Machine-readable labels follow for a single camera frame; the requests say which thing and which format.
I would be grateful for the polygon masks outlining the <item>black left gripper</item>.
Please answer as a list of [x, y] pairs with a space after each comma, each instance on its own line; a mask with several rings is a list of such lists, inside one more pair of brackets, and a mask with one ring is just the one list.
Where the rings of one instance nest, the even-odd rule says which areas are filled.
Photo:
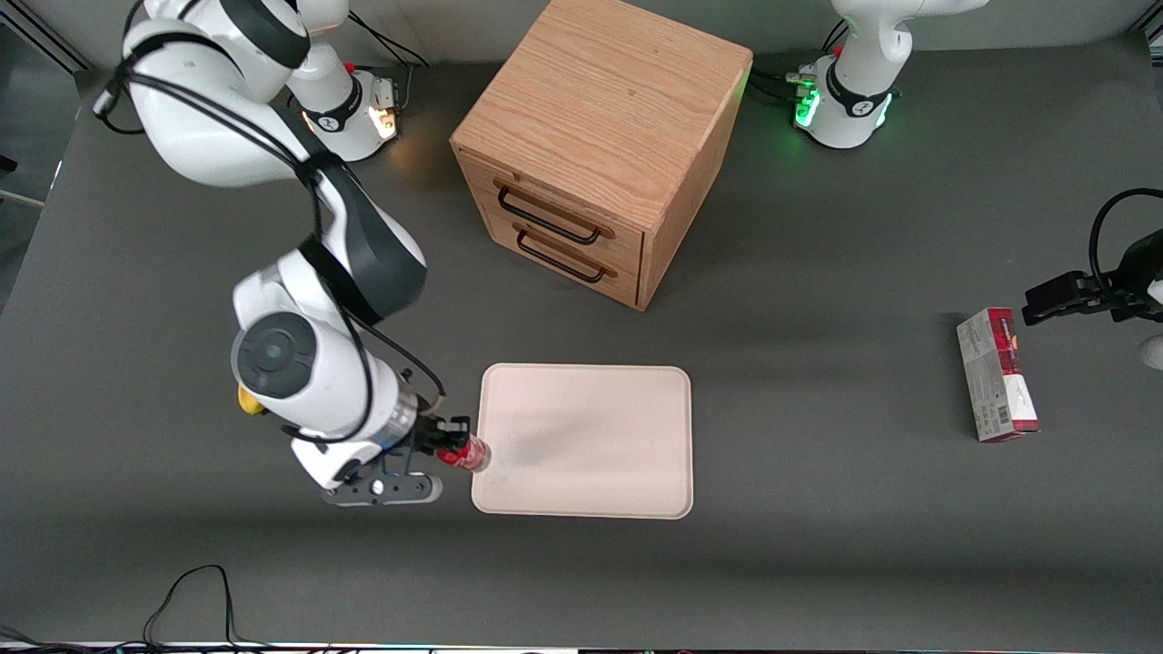
[[[1123, 253], [1114, 272], [1064, 272], [1026, 290], [1022, 318], [1033, 327], [1047, 320], [1076, 313], [1108, 314], [1113, 322], [1142, 318], [1162, 322], [1160, 299], [1150, 287], [1162, 272], [1162, 232], [1139, 239]], [[1122, 301], [1118, 303], [1114, 294]]]

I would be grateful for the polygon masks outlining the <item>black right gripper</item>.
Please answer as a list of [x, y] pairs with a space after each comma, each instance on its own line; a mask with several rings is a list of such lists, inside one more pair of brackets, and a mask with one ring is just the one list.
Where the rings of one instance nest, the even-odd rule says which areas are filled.
[[419, 452], [424, 456], [441, 454], [441, 452], [454, 452], [454, 442], [448, 442], [448, 434], [471, 434], [471, 418], [469, 415], [454, 415], [449, 418], [437, 418], [431, 415], [420, 415], [411, 427], [411, 434], [404, 438], [404, 445], [411, 452]]

